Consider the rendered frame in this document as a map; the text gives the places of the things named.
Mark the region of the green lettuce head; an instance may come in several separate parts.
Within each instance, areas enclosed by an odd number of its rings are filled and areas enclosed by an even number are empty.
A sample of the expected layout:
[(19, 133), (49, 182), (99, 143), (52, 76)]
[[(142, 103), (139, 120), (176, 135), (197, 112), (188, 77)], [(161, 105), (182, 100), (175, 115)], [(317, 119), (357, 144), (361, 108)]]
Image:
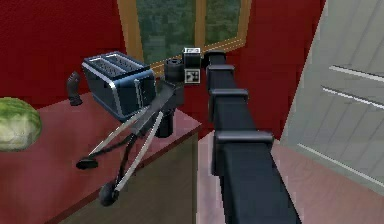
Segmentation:
[(34, 107), (19, 98), (0, 98), (0, 151), (26, 150), (41, 131), (41, 117)]

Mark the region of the white panelled room door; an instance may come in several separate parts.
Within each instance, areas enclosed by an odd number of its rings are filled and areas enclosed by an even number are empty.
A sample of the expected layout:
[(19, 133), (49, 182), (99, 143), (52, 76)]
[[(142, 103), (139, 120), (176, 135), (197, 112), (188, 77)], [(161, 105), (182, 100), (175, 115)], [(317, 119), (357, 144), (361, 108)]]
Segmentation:
[(326, 0), (280, 142), (384, 196), (384, 0)]

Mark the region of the wooden framed window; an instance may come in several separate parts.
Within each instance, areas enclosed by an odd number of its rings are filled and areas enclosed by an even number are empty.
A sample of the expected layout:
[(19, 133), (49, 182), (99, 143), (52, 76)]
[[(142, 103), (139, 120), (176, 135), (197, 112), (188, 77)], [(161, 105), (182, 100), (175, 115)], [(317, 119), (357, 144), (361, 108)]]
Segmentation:
[(160, 70), (186, 47), (245, 45), (252, 0), (116, 0), (125, 51)]

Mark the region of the dark blue chrome toaster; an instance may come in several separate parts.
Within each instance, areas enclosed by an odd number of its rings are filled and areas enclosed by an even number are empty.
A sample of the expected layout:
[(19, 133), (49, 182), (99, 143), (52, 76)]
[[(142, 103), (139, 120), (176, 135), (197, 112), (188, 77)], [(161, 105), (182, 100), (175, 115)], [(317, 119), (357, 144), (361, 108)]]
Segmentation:
[(94, 100), (121, 122), (156, 97), (154, 71), (122, 52), (85, 58), (82, 69)]

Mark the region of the dark grey curved shaker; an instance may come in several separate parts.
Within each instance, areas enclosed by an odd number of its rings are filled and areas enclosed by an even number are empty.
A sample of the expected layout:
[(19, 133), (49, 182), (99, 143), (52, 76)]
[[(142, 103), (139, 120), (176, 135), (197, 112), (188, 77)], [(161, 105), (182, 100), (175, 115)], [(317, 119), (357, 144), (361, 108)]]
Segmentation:
[(78, 92), (80, 80), (81, 77), (76, 71), (72, 72), (67, 79), (66, 89), (71, 106), (79, 106), (82, 104), (82, 100)]

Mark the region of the dark red wooden table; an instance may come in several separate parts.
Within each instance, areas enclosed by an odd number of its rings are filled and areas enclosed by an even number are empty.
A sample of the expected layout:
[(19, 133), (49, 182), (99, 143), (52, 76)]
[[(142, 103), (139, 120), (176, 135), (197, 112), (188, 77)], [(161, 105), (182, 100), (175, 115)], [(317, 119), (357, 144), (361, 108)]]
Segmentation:
[(101, 206), (98, 192), (117, 174), (124, 151), (79, 170), (118, 121), (85, 94), (78, 107), (62, 101), (40, 109), (40, 138), (22, 152), (0, 152), (0, 224), (195, 224), (200, 124), (181, 111), (173, 134), (154, 139), (117, 202)]

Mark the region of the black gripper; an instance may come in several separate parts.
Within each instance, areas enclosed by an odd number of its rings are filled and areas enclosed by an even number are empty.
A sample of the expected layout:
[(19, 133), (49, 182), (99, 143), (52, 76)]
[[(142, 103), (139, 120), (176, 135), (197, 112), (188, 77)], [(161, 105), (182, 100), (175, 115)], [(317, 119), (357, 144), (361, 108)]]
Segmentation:
[(160, 112), (163, 113), (155, 133), (158, 138), (167, 138), (173, 133), (173, 116), (184, 102), (184, 64), (181, 59), (168, 59), (164, 63), (164, 77), (158, 82), (159, 91), (145, 112), (131, 126), (138, 137), (146, 135)]

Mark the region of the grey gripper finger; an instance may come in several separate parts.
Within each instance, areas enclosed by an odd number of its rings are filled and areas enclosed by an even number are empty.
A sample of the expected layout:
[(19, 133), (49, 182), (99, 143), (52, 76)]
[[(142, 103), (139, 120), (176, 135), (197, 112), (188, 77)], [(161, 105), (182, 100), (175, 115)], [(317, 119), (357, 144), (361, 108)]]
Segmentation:
[(155, 137), (155, 134), (160, 126), (160, 123), (163, 119), (163, 116), (164, 114), (162, 112), (158, 113), (156, 120), (154, 122), (154, 125), (152, 126), (152, 129), (148, 137), (146, 138), (143, 146), (140, 148), (140, 151), (136, 155), (134, 161), (132, 162), (128, 170), (125, 170), (126, 164), (128, 162), (128, 156), (133, 148), (133, 145), (137, 140), (137, 136), (133, 136), (131, 138), (131, 140), (129, 141), (129, 144), (125, 148), (124, 156), (121, 161), (119, 172), (115, 181), (106, 183), (101, 187), (99, 191), (99, 200), (102, 206), (105, 206), (105, 207), (111, 206), (114, 202), (117, 201), (120, 191), (128, 182), (128, 180), (136, 170), (137, 166), (140, 164), (141, 160), (143, 159), (144, 155), (146, 154), (147, 150), (149, 149)]
[(112, 131), (104, 140), (102, 140), (87, 156), (81, 158), (77, 163), (76, 167), (80, 170), (94, 169), (98, 167), (98, 161), (96, 158), (100, 155), (111, 152), (123, 145), (125, 148), (125, 157), (128, 157), (133, 144), (136, 142), (138, 136), (134, 133), (129, 134), (123, 140), (120, 140), (118, 143), (110, 146), (109, 143), (118, 137), (124, 130), (128, 129), (132, 124), (138, 123), (140, 120), (143, 120), (147, 115), (148, 108), (139, 110), (127, 121), (123, 122), (118, 126), (114, 131)]

